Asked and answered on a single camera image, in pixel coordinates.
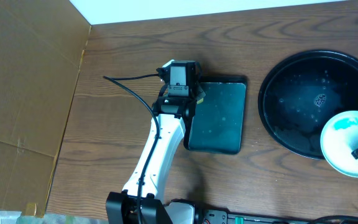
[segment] cable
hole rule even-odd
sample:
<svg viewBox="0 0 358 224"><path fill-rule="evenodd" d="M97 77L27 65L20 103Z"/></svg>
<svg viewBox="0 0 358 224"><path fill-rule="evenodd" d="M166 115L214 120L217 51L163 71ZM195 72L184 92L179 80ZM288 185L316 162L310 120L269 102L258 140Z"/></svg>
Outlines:
<svg viewBox="0 0 358 224"><path fill-rule="evenodd" d="M151 150L149 152L149 155L147 156L146 161L144 163L142 173L140 174L140 178L139 178L139 186L137 188L137 199L136 199L137 220L138 220L139 224L142 224L143 219L142 219L142 212L140 210L140 200L141 200L141 197L142 197L142 186L143 186L143 183L144 183L144 176L145 176L145 173L146 173L146 170L147 170L147 166L149 165L149 162L150 162L150 160L152 158L155 146L157 145L157 141L158 141L158 139L160 137L160 127L158 125L157 118L155 117L152 109L150 108L150 106L140 96L138 96L136 93L134 93L132 90L128 89L127 87L125 87L121 83L115 81L114 78L109 78L109 77L105 77L105 76L103 78L109 80L110 82L112 82L112 83L116 84L117 86L123 88L128 93L134 95L134 97L136 97L140 102L142 102L143 105L148 109L148 111L152 115L154 123L155 123L156 134L155 134L155 137L154 137L154 142L153 142L152 148L151 148Z"/></svg>
<svg viewBox="0 0 358 224"><path fill-rule="evenodd" d="M124 80L136 80L136 79L140 79L140 78L147 78L147 77L153 77L153 76L158 76L158 74L142 75L139 77L129 77L129 78L111 78L111 77L103 77L103 78L105 78L107 80L113 79L115 81L124 81Z"/></svg>
<svg viewBox="0 0 358 224"><path fill-rule="evenodd" d="M331 216L321 217L316 220L310 221L309 224L321 223L330 220L345 220L345 221L358 222L358 217L352 217L349 215L331 215Z"/></svg>

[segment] teal stain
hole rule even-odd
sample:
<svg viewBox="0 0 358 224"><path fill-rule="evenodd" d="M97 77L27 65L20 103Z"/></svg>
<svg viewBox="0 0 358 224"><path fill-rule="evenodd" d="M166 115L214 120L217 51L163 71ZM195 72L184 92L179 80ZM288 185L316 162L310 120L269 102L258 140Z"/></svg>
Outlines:
<svg viewBox="0 0 358 224"><path fill-rule="evenodd" d="M335 130L346 129L352 125L358 125L357 118L354 118L354 120L353 119L351 120L350 118L344 118L340 121L336 121L334 124L334 128L335 128Z"/></svg>

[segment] white wall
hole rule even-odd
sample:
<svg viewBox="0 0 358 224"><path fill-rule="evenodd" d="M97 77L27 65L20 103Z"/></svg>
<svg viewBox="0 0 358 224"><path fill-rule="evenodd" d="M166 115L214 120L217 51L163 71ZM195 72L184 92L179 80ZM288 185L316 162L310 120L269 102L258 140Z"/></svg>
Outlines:
<svg viewBox="0 0 358 224"><path fill-rule="evenodd" d="M70 0L91 25L339 0Z"/></svg>

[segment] wood grain surface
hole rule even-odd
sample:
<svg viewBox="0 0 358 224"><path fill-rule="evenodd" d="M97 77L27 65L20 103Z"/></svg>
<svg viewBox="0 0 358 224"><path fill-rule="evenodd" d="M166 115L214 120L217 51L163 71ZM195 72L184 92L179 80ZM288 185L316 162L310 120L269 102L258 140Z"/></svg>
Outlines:
<svg viewBox="0 0 358 224"><path fill-rule="evenodd" d="M132 174L149 134L144 106L103 75L154 73L168 60L197 60L206 75L247 77L241 152L175 154L165 202L187 198L232 212L280 217L358 216L358 179L298 156L264 129L257 96L281 60L309 49L358 58L358 1L93 26L48 212L107 219L105 201ZM150 105L158 78L125 82Z"/></svg>

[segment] black cable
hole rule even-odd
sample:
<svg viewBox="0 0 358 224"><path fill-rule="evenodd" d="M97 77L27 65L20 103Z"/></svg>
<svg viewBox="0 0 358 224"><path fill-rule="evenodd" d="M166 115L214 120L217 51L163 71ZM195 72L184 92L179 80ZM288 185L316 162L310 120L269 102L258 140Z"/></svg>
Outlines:
<svg viewBox="0 0 358 224"><path fill-rule="evenodd" d="M137 199L136 199L137 220L138 220L139 224L142 224L143 219L142 219L142 212L140 210L140 200L141 200L141 197L142 197L142 186L143 186L144 176L145 176L145 173L146 173L146 170L147 170L147 166L149 165L149 162L150 162L150 160L152 158L155 146L157 145L157 141L158 141L158 139L160 137L160 127L158 125L157 118L155 117L152 109L148 106L148 104L140 96L138 96L136 93L134 93L132 90L128 89L127 87L125 87L121 83L117 82L114 78L109 78L109 77L105 77L105 76L103 78L109 80L110 82L113 82L117 86L123 88L128 93L134 95L134 97L136 97L140 102L142 102L143 105L148 109L148 111L152 115L154 123L155 123L156 133L155 133L155 137L154 137L154 142L153 142L152 148L151 148L151 150L149 152L149 155L147 156L147 159L146 159L146 161L144 163L142 173L140 174L140 178L139 178L139 186L137 188Z"/></svg>
<svg viewBox="0 0 358 224"><path fill-rule="evenodd" d="M322 223L330 220L345 220L345 221L358 222L358 217L352 217L349 215L331 215L331 216L321 217L316 220L310 221L309 224Z"/></svg>
<svg viewBox="0 0 358 224"><path fill-rule="evenodd" d="M104 78L105 79L111 78L111 79L113 79L115 81L124 81L124 80L136 80L136 79L140 79L140 78L147 78L147 77L153 77L153 76L158 76L158 74L142 75L142 76L139 76L139 77L129 77L129 78L111 78L111 77L104 77Z"/></svg>

